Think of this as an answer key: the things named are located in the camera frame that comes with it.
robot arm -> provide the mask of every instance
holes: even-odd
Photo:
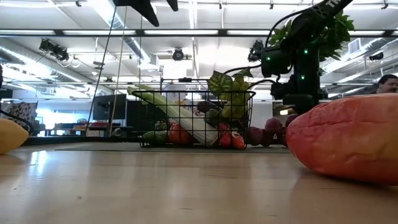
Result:
[[[271,95],[285,105],[294,105],[305,113],[324,98],[320,89],[319,46],[316,40],[325,27],[353,0],[325,0],[304,10],[294,19],[288,36],[276,47],[264,47],[261,70],[264,77],[287,74],[294,69],[287,83],[274,83]]]
[[[292,29],[280,47],[295,50],[307,45],[322,34],[333,18],[353,0],[325,0],[306,9],[292,23]]]

gray rug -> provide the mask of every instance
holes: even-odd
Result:
[[[140,147],[136,143],[93,144],[92,146],[56,149],[56,151],[109,151],[109,152],[195,152],[195,153],[290,153],[285,147],[248,147],[246,150],[207,149],[203,147]]]

black wire basket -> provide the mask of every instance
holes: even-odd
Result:
[[[214,147],[245,149],[253,91],[139,90],[134,95],[163,95],[166,104],[139,104],[141,147]]]

leek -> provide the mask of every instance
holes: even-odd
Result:
[[[151,87],[146,85],[138,85],[137,87],[143,90],[154,91]],[[192,111],[169,102],[166,97],[160,93],[136,91],[136,89],[128,87],[127,92],[140,99],[152,103],[160,108],[167,116],[176,119],[180,125],[187,130],[196,140],[204,146],[212,146],[218,139],[218,131],[210,126],[203,119],[194,115]]]

monitor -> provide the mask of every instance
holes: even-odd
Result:
[[[109,120],[114,105],[114,96],[96,96],[94,97],[93,105],[93,119],[94,120]],[[113,119],[126,119],[126,94],[116,95],[116,104],[114,105]]]

